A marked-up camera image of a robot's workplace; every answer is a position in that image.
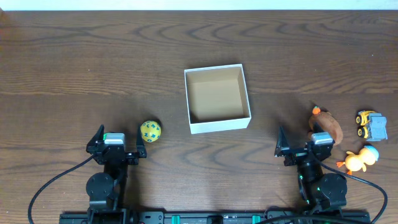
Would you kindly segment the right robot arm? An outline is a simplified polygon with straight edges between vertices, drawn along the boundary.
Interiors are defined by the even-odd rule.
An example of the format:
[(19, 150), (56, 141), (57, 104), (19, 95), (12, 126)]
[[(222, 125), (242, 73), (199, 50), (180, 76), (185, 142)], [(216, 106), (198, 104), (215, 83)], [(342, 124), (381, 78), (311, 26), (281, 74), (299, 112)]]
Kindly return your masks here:
[(303, 147), (292, 148), (283, 127), (274, 155), (284, 158), (285, 166), (296, 166), (298, 185), (302, 198), (307, 203), (306, 214), (339, 210), (346, 205), (346, 178), (336, 173), (325, 174), (321, 161), (331, 156), (335, 141), (332, 136), (314, 124), (310, 140)]

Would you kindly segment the brown plush toy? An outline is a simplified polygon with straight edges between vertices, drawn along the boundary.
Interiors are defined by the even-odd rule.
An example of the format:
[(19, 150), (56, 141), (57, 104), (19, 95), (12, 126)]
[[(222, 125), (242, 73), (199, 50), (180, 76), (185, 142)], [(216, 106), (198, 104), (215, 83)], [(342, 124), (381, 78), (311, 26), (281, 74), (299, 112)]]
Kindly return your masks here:
[(328, 132), (333, 140), (335, 141), (334, 146), (339, 145), (343, 140), (343, 131), (337, 120), (331, 115), (330, 112), (321, 110), (318, 106), (312, 109), (312, 115), (308, 120), (310, 126), (310, 131), (308, 132), (308, 137), (315, 132), (314, 125), (317, 123), (322, 130)]

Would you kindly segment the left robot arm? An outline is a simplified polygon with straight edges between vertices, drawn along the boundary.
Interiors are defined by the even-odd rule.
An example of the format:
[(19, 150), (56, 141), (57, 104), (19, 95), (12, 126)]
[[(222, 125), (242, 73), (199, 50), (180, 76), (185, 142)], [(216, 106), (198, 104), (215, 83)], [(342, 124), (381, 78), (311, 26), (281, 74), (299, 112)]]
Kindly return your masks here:
[(136, 151), (126, 151), (123, 133), (105, 133), (101, 125), (86, 145), (86, 152), (97, 164), (104, 167), (102, 172), (92, 175), (86, 183), (90, 198), (87, 223), (126, 223), (129, 218), (123, 208), (128, 167), (137, 165), (140, 158), (147, 157), (144, 140), (136, 138)]

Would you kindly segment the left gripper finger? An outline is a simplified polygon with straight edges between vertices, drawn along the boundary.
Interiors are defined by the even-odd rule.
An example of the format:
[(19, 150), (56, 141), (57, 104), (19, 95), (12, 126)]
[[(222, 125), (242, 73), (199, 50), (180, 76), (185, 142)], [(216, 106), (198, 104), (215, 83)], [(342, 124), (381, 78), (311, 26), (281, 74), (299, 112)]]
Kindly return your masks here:
[(103, 141), (103, 136), (104, 136), (104, 125), (101, 124), (99, 129), (97, 130), (96, 134), (89, 140), (86, 147), (87, 148), (95, 147), (98, 142)]
[(136, 149), (138, 153), (146, 153), (146, 147), (141, 134), (141, 127), (137, 128)]

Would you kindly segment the yellow grey toy truck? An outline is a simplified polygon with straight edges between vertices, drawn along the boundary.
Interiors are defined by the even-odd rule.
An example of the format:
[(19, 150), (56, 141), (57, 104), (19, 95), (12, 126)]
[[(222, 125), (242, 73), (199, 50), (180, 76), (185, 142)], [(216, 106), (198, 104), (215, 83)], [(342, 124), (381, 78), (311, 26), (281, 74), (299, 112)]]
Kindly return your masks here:
[(356, 124), (359, 125), (357, 135), (367, 141), (387, 140), (387, 119), (375, 111), (360, 111), (356, 116)]

